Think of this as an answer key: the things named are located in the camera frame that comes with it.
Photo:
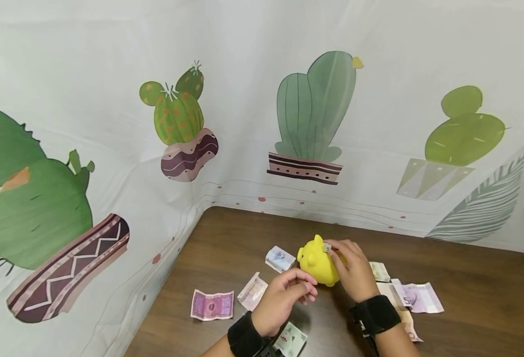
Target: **white fabric backdrop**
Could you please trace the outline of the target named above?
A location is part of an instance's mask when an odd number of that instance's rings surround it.
[[[339,184],[269,175],[280,82],[332,50],[364,64],[332,143],[343,151]],[[166,146],[138,90],[174,84],[194,60],[220,150],[188,183],[160,173]],[[442,97],[466,84],[509,130],[442,198],[397,195],[409,158],[424,157],[447,119]],[[0,111],[49,158],[65,163],[77,149],[92,160],[94,225],[115,213],[130,227],[127,252],[53,319],[14,318],[6,299],[32,271],[0,269],[0,356],[121,356],[210,206],[424,237],[521,157],[524,0],[0,1]],[[524,170],[517,186],[509,220],[471,244],[524,252]]]

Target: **yellow piggy bank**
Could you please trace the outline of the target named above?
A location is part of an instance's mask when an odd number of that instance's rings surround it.
[[[339,274],[331,257],[323,251],[323,238],[319,234],[308,241],[305,247],[299,249],[297,258],[301,270],[311,274],[319,284],[332,287],[339,281]]]

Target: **piggy bank ear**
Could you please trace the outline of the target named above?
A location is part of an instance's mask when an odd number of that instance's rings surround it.
[[[310,253],[308,256],[307,256],[307,264],[309,266],[314,266],[315,263],[317,263],[316,259],[315,259],[315,254],[313,253]]]

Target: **person's left hand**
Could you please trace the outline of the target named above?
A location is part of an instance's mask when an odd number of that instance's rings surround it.
[[[258,334],[261,337],[277,335],[296,301],[307,305],[306,296],[310,301],[315,301],[315,285],[317,281],[298,268],[284,271],[275,277],[252,312],[252,323]]]

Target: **white curtain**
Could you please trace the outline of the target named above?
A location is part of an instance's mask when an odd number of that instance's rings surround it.
[[[0,356],[122,356],[211,206],[524,253],[524,0],[0,1]]]

